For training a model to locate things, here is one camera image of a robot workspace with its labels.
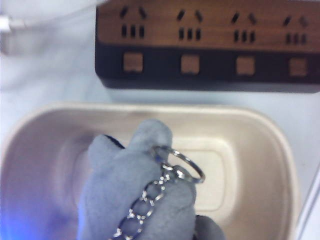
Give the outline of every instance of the chain link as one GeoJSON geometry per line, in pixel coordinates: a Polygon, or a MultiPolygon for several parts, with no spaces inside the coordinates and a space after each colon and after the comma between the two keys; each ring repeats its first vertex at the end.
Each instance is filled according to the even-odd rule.
{"type": "Polygon", "coordinates": [[[178,179],[178,173],[168,163],[162,163],[161,168],[161,177],[144,187],[141,196],[132,203],[128,215],[120,221],[116,233],[108,240],[134,240],[142,232],[145,220],[154,212],[157,201],[165,196],[166,183],[175,183],[178,179]]]}

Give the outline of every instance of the white table surface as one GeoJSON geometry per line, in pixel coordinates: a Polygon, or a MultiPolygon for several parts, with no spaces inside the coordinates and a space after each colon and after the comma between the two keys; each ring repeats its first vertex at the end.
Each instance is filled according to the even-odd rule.
{"type": "MultiPolygon", "coordinates": [[[[12,17],[48,17],[72,10],[77,0],[2,0],[12,17]]],[[[95,10],[54,26],[2,36],[1,141],[25,114],[61,102],[234,105],[274,120],[292,147],[302,200],[320,162],[320,92],[260,93],[111,90],[94,71],[95,10]]]]}

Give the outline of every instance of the white cable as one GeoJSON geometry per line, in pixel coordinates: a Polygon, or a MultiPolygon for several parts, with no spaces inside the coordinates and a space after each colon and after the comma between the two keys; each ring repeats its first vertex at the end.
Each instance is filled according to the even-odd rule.
{"type": "Polygon", "coordinates": [[[109,1],[110,0],[91,0],[76,10],[64,13],[62,15],[54,16],[51,18],[44,18],[44,19],[14,19],[14,18],[10,18],[9,16],[0,15],[0,31],[10,32],[13,30],[31,29],[34,27],[53,24],[61,20],[75,17],[79,13],[85,10],[89,10],[92,7],[105,4],[109,1]]]}

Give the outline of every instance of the socket holes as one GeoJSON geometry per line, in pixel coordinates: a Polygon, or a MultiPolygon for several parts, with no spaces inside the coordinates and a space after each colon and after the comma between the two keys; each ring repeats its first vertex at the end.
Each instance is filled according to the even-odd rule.
{"type": "Polygon", "coordinates": [[[257,18],[253,13],[249,14],[248,19],[250,20],[252,25],[255,25],[257,23],[257,18]]]}
{"type": "Polygon", "coordinates": [[[304,33],[301,35],[301,44],[305,45],[307,43],[307,35],[304,33]]]}
{"type": "Polygon", "coordinates": [[[301,24],[302,27],[306,28],[309,24],[308,24],[308,21],[306,19],[305,16],[301,16],[299,18],[299,23],[301,24]]]}
{"type": "Polygon", "coordinates": [[[299,33],[295,33],[295,34],[291,34],[291,33],[287,33],[285,35],[285,43],[287,45],[293,43],[295,45],[301,44],[301,45],[305,45],[307,44],[307,34],[303,33],[301,35],[299,35],[299,33]]]}
{"type": "Polygon", "coordinates": [[[295,33],[293,35],[293,43],[296,45],[299,43],[299,34],[298,33],[295,33]]]}
{"type": "Polygon", "coordinates": [[[122,27],[121,27],[121,36],[123,37],[123,38],[126,38],[127,37],[127,25],[122,25],[122,27]]]}
{"type": "MultiPolygon", "coordinates": [[[[249,38],[249,42],[250,43],[254,43],[256,41],[256,32],[255,31],[251,31],[248,34],[246,30],[242,31],[242,33],[241,33],[241,42],[242,43],[246,43],[248,41],[248,38],[249,38]]],[[[233,41],[235,43],[240,41],[240,32],[239,32],[239,30],[235,30],[233,32],[233,41]]]]}
{"type": "Polygon", "coordinates": [[[180,27],[180,28],[179,28],[179,39],[180,39],[180,40],[183,40],[184,37],[185,37],[185,30],[184,30],[183,27],[180,27]]]}
{"type": "Polygon", "coordinates": [[[182,19],[182,18],[184,17],[184,15],[185,15],[185,13],[186,13],[186,11],[183,10],[183,9],[181,9],[180,12],[178,13],[178,16],[176,16],[176,19],[177,19],[178,21],[181,21],[181,19],[182,19]]]}
{"type": "Polygon", "coordinates": [[[195,39],[197,41],[199,41],[201,39],[201,29],[198,28],[196,31],[195,31],[195,39]]]}
{"type": "Polygon", "coordinates": [[[146,19],[147,18],[147,13],[146,13],[145,9],[142,6],[139,7],[139,14],[140,14],[142,19],[146,19]]]}
{"type": "Polygon", "coordinates": [[[234,31],[233,40],[234,40],[235,43],[239,41],[239,30],[235,30],[234,31]]]}
{"type": "Polygon", "coordinates": [[[139,27],[139,37],[142,39],[145,37],[145,27],[144,26],[139,27]]]}
{"type": "Polygon", "coordinates": [[[122,10],[120,11],[120,18],[123,19],[125,17],[125,15],[127,14],[127,12],[128,12],[128,6],[124,6],[122,8],[122,10]]]}
{"type": "Polygon", "coordinates": [[[188,38],[188,40],[192,39],[192,29],[191,28],[188,28],[187,38],[188,38]]]}
{"type": "Polygon", "coordinates": [[[288,26],[291,21],[291,16],[287,16],[283,21],[283,26],[288,26]]]}
{"type": "Polygon", "coordinates": [[[199,23],[202,22],[202,20],[204,19],[201,12],[199,10],[196,10],[195,13],[194,13],[196,19],[198,19],[199,23]]]}
{"type": "Polygon", "coordinates": [[[250,33],[250,43],[254,43],[256,41],[256,33],[255,31],[252,31],[250,33]]]}
{"type": "Polygon", "coordinates": [[[132,38],[136,37],[136,26],[135,25],[131,25],[131,27],[130,27],[130,36],[132,38]]]}
{"type": "Polygon", "coordinates": [[[291,34],[290,33],[287,33],[285,35],[285,43],[286,44],[291,44],[291,34]]]}
{"type": "Polygon", "coordinates": [[[247,41],[247,31],[242,32],[241,39],[243,43],[247,41]]]}
{"type": "Polygon", "coordinates": [[[231,23],[235,24],[238,18],[239,18],[239,13],[236,12],[231,19],[231,23]]]}

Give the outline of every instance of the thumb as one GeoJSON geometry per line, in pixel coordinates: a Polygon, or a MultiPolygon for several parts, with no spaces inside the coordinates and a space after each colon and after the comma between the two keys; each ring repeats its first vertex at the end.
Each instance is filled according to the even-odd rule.
{"type": "Polygon", "coordinates": [[[197,216],[195,221],[195,233],[197,240],[225,240],[221,228],[207,216],[197,216]]]}

